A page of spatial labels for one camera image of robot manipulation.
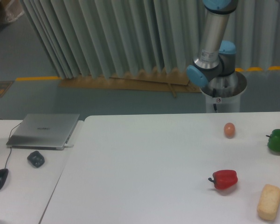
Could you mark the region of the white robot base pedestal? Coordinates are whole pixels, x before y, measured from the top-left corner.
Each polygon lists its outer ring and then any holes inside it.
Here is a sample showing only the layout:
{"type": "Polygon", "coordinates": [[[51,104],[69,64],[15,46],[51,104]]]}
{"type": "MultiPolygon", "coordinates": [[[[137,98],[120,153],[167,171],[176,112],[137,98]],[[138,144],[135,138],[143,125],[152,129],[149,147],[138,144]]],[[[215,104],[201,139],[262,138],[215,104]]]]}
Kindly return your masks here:
{"type": "Polygon", "coordinates": [[[200,89],[205,96],[206,112],[240,112],[240,99],[246,88],[245,76],[237,71],[229,76],[214,78],[200,89]]]}

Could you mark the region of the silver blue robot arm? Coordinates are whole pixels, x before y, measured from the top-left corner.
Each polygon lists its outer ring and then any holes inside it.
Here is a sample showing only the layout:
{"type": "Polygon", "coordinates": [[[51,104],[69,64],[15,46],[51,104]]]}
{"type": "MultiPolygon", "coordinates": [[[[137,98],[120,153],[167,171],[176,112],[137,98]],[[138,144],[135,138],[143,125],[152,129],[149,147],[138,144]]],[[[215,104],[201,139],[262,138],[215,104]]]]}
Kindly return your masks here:
{"type": "Polygon", "coordinates": [[[205,0],[206,20],[189,80],[206,86],[236,68],[280,67],[280,0],[205,0]]]}

